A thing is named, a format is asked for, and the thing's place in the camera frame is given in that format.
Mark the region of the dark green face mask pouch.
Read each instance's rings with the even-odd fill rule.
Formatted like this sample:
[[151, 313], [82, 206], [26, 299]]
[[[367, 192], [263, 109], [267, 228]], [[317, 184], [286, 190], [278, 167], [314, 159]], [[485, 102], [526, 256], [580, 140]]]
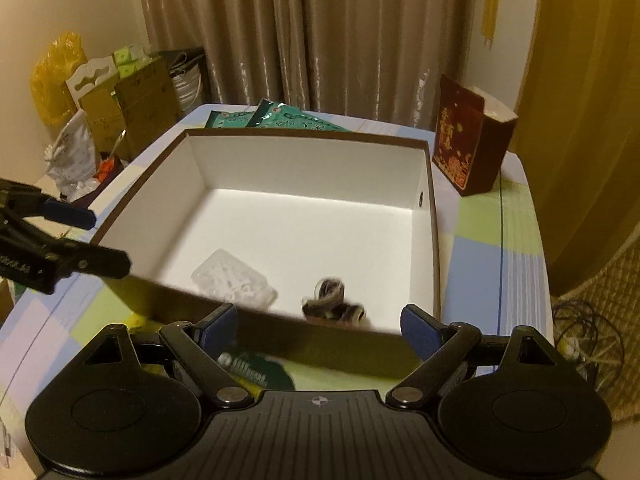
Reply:
[[259, 389], [294, 391], [293, 379], [283, 365], [252, 352], [222, 352], [217, 363], [232, 376]]

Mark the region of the brown storage box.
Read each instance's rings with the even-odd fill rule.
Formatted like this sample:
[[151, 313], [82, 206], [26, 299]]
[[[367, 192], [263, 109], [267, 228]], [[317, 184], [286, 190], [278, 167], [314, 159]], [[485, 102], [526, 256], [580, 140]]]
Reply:
[[[268, 309], [238, 307], [238, 343], [340, 372], [408, 375], [418, 359], [401, 337], [401, 310], [439, 312], [431, 155], [416, 139], [186, 130], [116, 200], [94, 241], [130, 259], [110, 289], [163, 323], [216, 308], [191, 274], [217, 249], [230, 252], [277, 292]], [[366, 310], [361, 326], [305, 320], [303, 299], [331, 276]]]

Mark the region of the white hanger card box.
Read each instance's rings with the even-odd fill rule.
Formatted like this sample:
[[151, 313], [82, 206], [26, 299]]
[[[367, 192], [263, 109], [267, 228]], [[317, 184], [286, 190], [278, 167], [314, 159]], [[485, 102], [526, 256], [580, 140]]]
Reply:
[[78, 110], [81, 109], [80, 99], [95, 88], [104, 84], [114, 84], [119, 80], [119, 73], [114, 58], [109, 55], [105, 58], [92, 58], [88, 62], [79, 65], [70, 78], [65, 81], [68, 92]]

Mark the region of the brown cardboard box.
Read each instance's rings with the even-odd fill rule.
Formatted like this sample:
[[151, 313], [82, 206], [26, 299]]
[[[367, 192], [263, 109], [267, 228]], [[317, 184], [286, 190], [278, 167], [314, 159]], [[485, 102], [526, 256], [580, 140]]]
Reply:
[[79, 99], [99, 153], [131, 162], [181, 118], [176, 90], [163, 58], [125, 79], [104, 81]]

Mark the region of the yellow nut snack packet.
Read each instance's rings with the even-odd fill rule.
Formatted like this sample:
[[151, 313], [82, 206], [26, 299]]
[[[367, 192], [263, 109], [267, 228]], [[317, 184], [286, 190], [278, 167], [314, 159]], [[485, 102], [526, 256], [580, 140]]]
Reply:
[[140, 334], [152, 330], [150, 321], [141, 314], [131, 312], [126, 320], [122, 321], [130, 334]]

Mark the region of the quilted beige chair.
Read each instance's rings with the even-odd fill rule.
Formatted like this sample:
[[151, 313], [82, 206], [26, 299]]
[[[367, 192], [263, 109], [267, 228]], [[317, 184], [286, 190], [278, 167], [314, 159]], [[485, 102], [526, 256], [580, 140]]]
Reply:
[[556, 350], [608, 404], [614, 422], [639, 419], [639, 242], [552, 304]]

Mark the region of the purple velvet scrunchie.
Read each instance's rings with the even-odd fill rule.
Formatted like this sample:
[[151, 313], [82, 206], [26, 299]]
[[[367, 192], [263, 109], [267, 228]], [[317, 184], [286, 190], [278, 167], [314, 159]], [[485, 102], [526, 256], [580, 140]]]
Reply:
[[322, 278], [314, 296], [304, 298], [302, 312], [306, 321], [326, 326], [361, 326], [367, 318], [361, 304], [345, 299], [345, 284], [339, 278]]

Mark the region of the clear floss pick box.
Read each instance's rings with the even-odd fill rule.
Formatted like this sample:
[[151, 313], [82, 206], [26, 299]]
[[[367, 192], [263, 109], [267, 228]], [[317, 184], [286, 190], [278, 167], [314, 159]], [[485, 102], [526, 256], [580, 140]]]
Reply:
[[261, 273], [224, 249], [213, 252], [191, 278], [206, 297], [227, 304], [265, 310], [277, 298], [276, 290]]

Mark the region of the checked tablecloth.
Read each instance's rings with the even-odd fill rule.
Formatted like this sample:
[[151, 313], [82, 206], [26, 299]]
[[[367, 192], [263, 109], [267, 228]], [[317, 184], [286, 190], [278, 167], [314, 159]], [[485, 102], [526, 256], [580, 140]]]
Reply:
[[[506, 335], [526, 324], [551, 335], [547, 267], [525, 169], [506, 154], [494, 189], [460, 196], [433, 172], [440, 301], [448, 321]], [[23, 292], [1, 327], [1, 432], [32, 464], [24, 431], [28, 404], [81, 347], [130, 311], [96, 278], [79, 275], [52, 296]]]

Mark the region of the beige curtain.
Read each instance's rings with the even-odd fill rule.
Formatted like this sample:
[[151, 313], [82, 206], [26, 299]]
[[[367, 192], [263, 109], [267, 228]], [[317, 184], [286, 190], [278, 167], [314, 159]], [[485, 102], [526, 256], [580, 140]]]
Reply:
[[153, 47], [200, 47], [217, 103], [429, 129], [457, 76], [469, 0], [141, 0]]

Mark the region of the yellow plastic bag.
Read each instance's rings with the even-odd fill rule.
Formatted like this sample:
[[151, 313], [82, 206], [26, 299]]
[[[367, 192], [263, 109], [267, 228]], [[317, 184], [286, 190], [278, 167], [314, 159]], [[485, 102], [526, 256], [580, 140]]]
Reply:
[[61, 129], [76, 113], [77, 105], [66, 81], [87, 62], [81, 36], [63, 32], [36, 63], [29, 81], [30, 91], [38, 115], [47, 127]]

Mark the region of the dark red gift bag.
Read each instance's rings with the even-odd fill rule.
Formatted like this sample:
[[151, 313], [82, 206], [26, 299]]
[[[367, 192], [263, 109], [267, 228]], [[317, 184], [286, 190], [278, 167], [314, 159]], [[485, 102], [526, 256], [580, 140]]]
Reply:
[[489, 192], [517, 122], [494, 96], [441, 76], [433, 162], [460, 195]]

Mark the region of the white crumpled plastic bag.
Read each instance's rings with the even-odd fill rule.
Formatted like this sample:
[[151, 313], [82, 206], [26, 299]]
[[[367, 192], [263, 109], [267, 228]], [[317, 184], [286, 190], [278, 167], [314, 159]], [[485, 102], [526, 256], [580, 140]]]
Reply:
[[98, 188], [99, 159], [84, 110], [78, 110], [46, 148], [44, 161], [46, 175], [64, 200], [74, 202]]

